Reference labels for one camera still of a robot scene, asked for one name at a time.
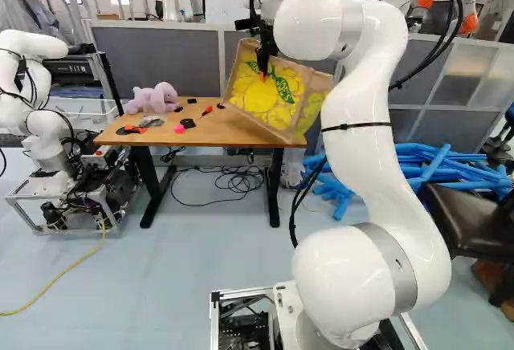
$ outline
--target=table leg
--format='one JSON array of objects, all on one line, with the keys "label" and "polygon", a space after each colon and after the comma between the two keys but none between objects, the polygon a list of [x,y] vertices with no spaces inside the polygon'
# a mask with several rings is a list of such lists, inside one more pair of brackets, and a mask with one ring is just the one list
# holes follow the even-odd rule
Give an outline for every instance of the table leg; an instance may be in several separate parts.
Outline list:
[{"label": "table leg", "polygon": [[280,227],[279,193],[280,173],[282,172],[282,160],[284,159],[284,148],[274,148],[273,158],[269,168],[264,170],[264,180],[267,189],[267,211],[270,214],[270,226]]},{"label": "table leg", "polygon": [[151,197],[150,203],[146,207],[145,214],[141,219],[139,227],[150,228],[153,223],[153,218],[161,204],[161,200],[168,189],[169,182],[176,172],[176,168],[174,165],[171,165],[162,180],[159,182],[149,147],[132,147],[130,149],[130,153],[136,162],[137,169],[141,175],[141,180],[145,183],[146,189]]}]

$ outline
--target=gray floor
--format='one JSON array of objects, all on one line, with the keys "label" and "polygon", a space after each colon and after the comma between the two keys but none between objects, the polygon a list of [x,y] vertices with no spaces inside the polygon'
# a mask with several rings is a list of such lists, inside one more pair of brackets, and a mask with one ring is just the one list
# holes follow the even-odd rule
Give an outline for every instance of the gray floor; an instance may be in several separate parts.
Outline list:
[{"label": "gray floor", "polygon": [[[6,150],[0,179],[7,192],[31,169],[19,150]],[[214,175],[187,173],[177,184],[184,201],[226,197]],[[208,297],[217,288],[272,285],[290,279],[288,230],[273,230],[264,194],[191,209],[168,196],[150,230],[138,226],[148,195],[141,192],[120,238],[65,275],[27,311],[0,318],[0,348],[209,348]],[[283,221],[291,194],[280,194]],[[49,280],[95,244],[94,239],[36,237],[7,204],[0,205],[0,311],[26,303]],[[297,218],[299,238],[335,226],[332,206],[307,197]],[[355,201],[344,222],[367,218]],[[487,303],[469,271],[453,263],[450,290],[434,305],[411,313],[431,349],[512,349],[514,324]]]}]

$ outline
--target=wooden table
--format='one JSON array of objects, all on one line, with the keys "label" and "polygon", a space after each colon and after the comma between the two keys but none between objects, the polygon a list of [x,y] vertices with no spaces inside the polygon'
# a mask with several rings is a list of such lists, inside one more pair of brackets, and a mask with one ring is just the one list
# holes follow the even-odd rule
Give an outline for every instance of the wooden table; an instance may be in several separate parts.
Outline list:
[{"label": "wooden table", "polygon": [[[280,171],[284,157],[284,148],[305,148],[307,142],[300,137],[291,144],[272,133],[260,128],[246,117],[230,108],[219,109],[217,104],[220,98],[199,98],[196,104],[188,104],[189,97],[180,97],[180,104],[184,108],[181,112],[170,112],[161,115],[165,123],[161,127],[149,128],[142,134],[118,135],[116,131],[124,126],[137,126],[143,117],[142,113],[136,115],[123,115],[111,123],[96,139],[95,143],[101,145],[132,146],[130,158],[137,166],[141,179],[148,189],[151,201],[141,219],[141,228],[149,228],[164,194],[169,186],[176,167],[171,165],[165,176],[159,182],[149,151],[150,145],[163,146],[203,146],[203,147],[256,147],[273,148],[271,165],[265,168],[264,180],[267,188],[267,203],[270,217],[270,226],[280,225],[277,193],[279,189]],[[200,118],[202,112],[209,106],[212,113]],[[182,134],[173,130],[182,119],[193,119],[195,128],[186,129]]]}]

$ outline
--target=yellow cable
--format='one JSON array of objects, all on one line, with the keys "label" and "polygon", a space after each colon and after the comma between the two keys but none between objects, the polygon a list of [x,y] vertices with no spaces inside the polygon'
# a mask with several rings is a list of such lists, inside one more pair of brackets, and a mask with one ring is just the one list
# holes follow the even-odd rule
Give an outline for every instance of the yellow cable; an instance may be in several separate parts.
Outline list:
[{"label": "yellow cable", "polygon": [[37,294],[29,303],[27,303],[25,306],[21,306],[20,308],[16,309],[16,310],[13,310],[13,311],[9,311],[9,312],[0,312],[0,316],[8,316],[8,315],[14,315],[14,314],[18,314],[19,312],[23,311],[23,310],[26,310],[27,308],[29,308],[30,306],[32,306],[34,303],[36,303],[39,298],[41,298],[45,292],[48,291],[48,289],[50,287],[52,287],[54,285],[55,282],[57,282],[59,279],[61,279],[63,277],[64,274],[66,274],[67,272],[69,272],[69,270],[72,270],[73,268],[77,267],[78,265],[80,265],[84,260],[86,260],[87,258],[89,258],[91,255],[93,255],[95,252],[97,252],[101,247],[102,245],[104,244],[104,241],[105,241],[105,235],[107,234],[107,230],[105,229],[105,223],[104,223],[104,220],[102,220],[100,223],[102,225],[102,239],[98,242],[98,244],[93,247],[92,249],[90,249],[90,251],[88,251],[85,255],[83,255],[79,260],[77,260],[75,263],[73,263],[71,266],[69,266],[66,270],[62,271],[59,275],[57,275],[55,278],[52,279],[52,281],[50,283],[47,284],[47,286],[45,288],[43,288],[39,294]]}]

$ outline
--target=plush toy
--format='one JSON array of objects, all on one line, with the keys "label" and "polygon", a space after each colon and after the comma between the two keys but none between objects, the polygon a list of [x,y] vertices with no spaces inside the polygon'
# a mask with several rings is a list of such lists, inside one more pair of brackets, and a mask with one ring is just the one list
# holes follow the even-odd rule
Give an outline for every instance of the plush toy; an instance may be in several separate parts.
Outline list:
[{"label": "plush toy", "polygon": [[158,83],[155,88],[134,87],[134,99],[126,105],[127,113],[133,115],[140,111],[164,113],[178,107],[177,91],[169,83]]},{"label": "plush toy", "polygon": [[153,89],[150,87],[144,87],[143,89],[140,87],[133,87],[132,91],[134,92],[134,99],[130,100],[125,106],[129,115],[134,115],[139,111],[144,111],[149,106]]},{"label": "plush toy", "polygon": [[163,97],[163,112],[171,112],[178,107],[178,93],[175,88],[171,86],[171,84],[166,82],[158,83],[153,90],[154,94],[152,98],[158,97],[160,100],[161,96]]}]

